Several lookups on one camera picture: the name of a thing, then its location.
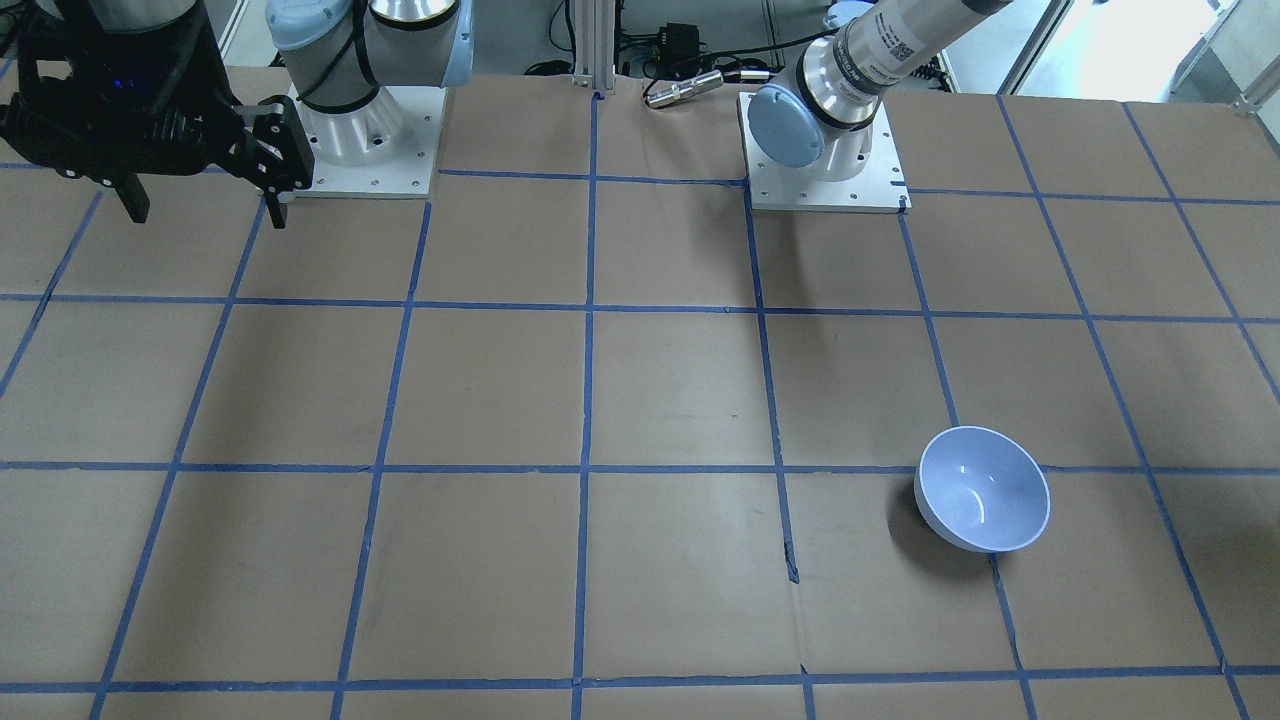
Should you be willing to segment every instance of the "metal frame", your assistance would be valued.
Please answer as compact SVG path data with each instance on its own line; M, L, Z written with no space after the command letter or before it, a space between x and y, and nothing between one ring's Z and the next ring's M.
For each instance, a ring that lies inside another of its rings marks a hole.
M888 124L888 110L881 105L872 124L876 145L863 172L846 181L824 181L810 168L780 165L764 154L751 135L746 108L753 92L737 96L742 123L742 149L755 210L809 210L820 213L897 213L911 208L902 176L902 161Z
M613 95L614 0L568 0L572 8L573 85Z
M1240 96L1231 102L1231 110L1240 117L1257 115L1277 90L1280 90L1280 55L1276 55L1276 59L1253 78L1249 87L1240 92Z
M1005 82L1000 83L996 95L1018 95L1023 83L1027 82L1027 77L1030 76L1032 68L1036 67L1036 61L1044 54L1044 49L1057 35L1057 28L1062 26L1062 20L1066 19L1066 14L1071 12L1074 4L1074 0L1050 0L1048 8L1044 8L1044 14L1036 23L1030 37L1027 38L1027 45L1023 45L1023 51L1018 54L1014 65L1009 68L1009 74L1005 76Z

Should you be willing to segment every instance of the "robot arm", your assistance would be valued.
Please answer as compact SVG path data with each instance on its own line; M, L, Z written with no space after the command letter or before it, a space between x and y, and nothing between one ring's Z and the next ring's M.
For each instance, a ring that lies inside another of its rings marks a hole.
M756 92L748 110L755 141L783 165L852 177L884 92L1011 1L882 0Z
M18 92L0 137L23 158L116 192L142 223L138 174L216 164L262 190L273 225L282 192L311 184L314 158L293 101L243 105L230 90L204 0L37 0L18 40ZM64 60L65 79L40 77Z

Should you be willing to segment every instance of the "barcode label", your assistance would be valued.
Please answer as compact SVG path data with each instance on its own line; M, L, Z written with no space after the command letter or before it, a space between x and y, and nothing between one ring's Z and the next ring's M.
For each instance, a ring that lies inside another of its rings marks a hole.
M890 47L888 53L899 63L905 63L911 59L911 55L915 55L915 50L908 47L905 42L899 42L897 45Z

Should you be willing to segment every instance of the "cable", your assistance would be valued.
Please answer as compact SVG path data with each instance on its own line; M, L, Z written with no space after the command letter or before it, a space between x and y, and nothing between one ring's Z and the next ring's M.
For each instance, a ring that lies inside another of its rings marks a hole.
M823 32L818 32L818 33L810 35L808 37L801 37L799 40L791 40L791 41L787 41L787 42L778 42L776 45L764 45L762 47L746 47L744 50L723 50L723 51L719 51L719 53L707 53L707 54L703 54L703 55L698 55L696 58L685 58L684 60L672 63L671 65L666 65L666 67L658 68L659 72L654 73L658 77L654 78L648 86L645 86L645 88L640 92L640 96L644 97L645 95L649 95L649 91L653 90L653 86L658 85L658 78L662 78L663 76L669 74L671 70L673 70L673 69L676 69L676 68L678 68L681 65L687 65L690 63L698 63L699 64L698 67L701 67L701 63L704 63L707 60L716 60L717 58L732 58L735 55L746 55L748 53L767 53L769 50L783 50L786 47L795 47L796 45L804 45L805 42L813 42L814 40L819 40L819 38L823 38L823 37L829 37L832 35L836 35L837 32L840 32L840 31L838 29L827 29L827 31L823 31Z
M556 5L556 9L552 10L552 17L547 20L547 41L552 44L552 47L562 53L572 53L572 50L570 50L568 47L564 47L559 42L556 42L556 36L552 35L552 29L556 27L556 15L559 14L561 8L563 6L564 6L564 0L561 0L561 4Z

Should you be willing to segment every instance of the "blue painter's tape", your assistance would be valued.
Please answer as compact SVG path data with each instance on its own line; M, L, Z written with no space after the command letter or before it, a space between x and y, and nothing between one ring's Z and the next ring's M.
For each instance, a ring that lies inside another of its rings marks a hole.
M76 228L76 234L72 236L70 243L67 245L67 252L63 252L63 259L58 263L54 275L49 278L49 284L45 286L45 292L40 296L36 311L31 315L31 322L27 323L27 331L23 332L22 340L18 341L18 348L14 350L13 357L9 359L4 375L0 375L0 397L4 397L5 391L9 389L13 374L18 372L18 364L22 363L22 356L27 354L31 338L35 337L36 328L40 327L40 320L45 316L45 310L49 307L49 299L54 296L54 290L58 287L59 281L63 279L63 274L67 272L67 265L70 264L72 255L74 255L76 249L79 247L81 240L84 237L84 231L88 229L88 224L93 219L93 213L97 210L97 205L101 201L102 193L95 192L93 199L84 210L84 215L81 218L79 227Z
M947 405L947 418L951 420L951 427L956 427L960 424L960 415L956 413L955 398L951 396L951 380L947 379L947 364L942 359L942 345L938 342L938 331L933 325L933 313L929 309L929 296L924 292L924 277L920 274L920 263L915 256L915 245L911 242L911 231L906 225L906 213L897 214L897 228L902 233L902 245L906 247L906 259L911 265L911 277L915 279L915 293L920 299L920 313L924 318L924 329L929 334L929 347L933 350L933 365L937 368L938 383L942 386L942 398Z
M164 486L160 489L160 497L156 500L156 507L151 515L151 525L147 530L147 539L142 544L142 555L138 559L137 569L133 573L133 583L131 584L129 594L124 601L124 610L120 612L120 623L116 625L115 638L111 641L111 650L106 656L106 666L102 669L102 680L99 692L93 697L93 706L90 710L90 720L99 720L102 715L102 703L106 701L106 691L115 675L115 666L120 660L120 651L124 648L124 638L129 632L129 623L133 620L133 611L138 603L138 594L142 592L142 582L146 578L147 568L151 564L151 553L155 551L156 538L160 534L160 523L164 519L165 509L169 505L169 496L173 493L174 479L178 475L178 464L182 462L182 454L186 451L187 442L191 438L191 428L196 423L196 413L200 410L200 401L204 398L205 387L209 384L209 377L214 370L214 360L218 357L218 348L221 346L223 337L227 333L227 323L230 319L232 309L234 307L232 301L239 291L241 281L244 279L244 269L248 266L248 259L253 252L253 243L257 240L257 233L261 229L262 217L265 213L266 205L264 202L259 202L257 214L253 218L252 227L250 227L248 240L244 241L244 250L241 252L239 264L236 266L236 275L232 279L230 290L227 291L227 300L223 305L221 316L218 319L218 328L214 331L214 338L209 345L209 352L205 355L205 364L200 370L200 379L196 382L196 389L187 406L187 416L183 420L182 432L178 434L178 445L174 447L169 471L165 475Z
M381 497L383 474L387 464L387 446L390 443L392 424L396 421L396 400L399 395L401 373L404 368L404 352L408 346L410 325L413 322L413 297L417 293L419 275L422 273L422 258L426 255L428 233L431 225L431 204L422 205L422 223L417 236L417 249L413 254L413 266L410 272L408 288L404 291L403 311L401 314L399 336L396 341L396 357L392 360L390 380L387 387L387 405L383 413L383 429L378 437L378 452L374 460L374 477L369 483L369 506L365 511L365 532L360 543L360 559L356 564L356 582L351 591L351 607L347 611L347 629L343 634L342 653L338 659L338 687L333 693L329 716L342 717L344 685L351 671L351 655L356 647L356 630L360 626L360 607L365 594L365 579L369 575L369 556L374 547L374 528L378 523L378 503Z
M755 218L751 215L751 188L742 187L742 208L746 213L746 247L751 260L751 288L755 292L755 324L760 337L760 360L764 370L764 397L769 409L769 441L773 446L773 474L778 488L778 512L782 521L782 560L787 579L800 582L795 538L791 533L791 502L787 497L786 462L782 459L782 428L778 424L778 400L773 386L773 360L769 352L769 327L764 311L764 284L760 281L760 254L755 241Z

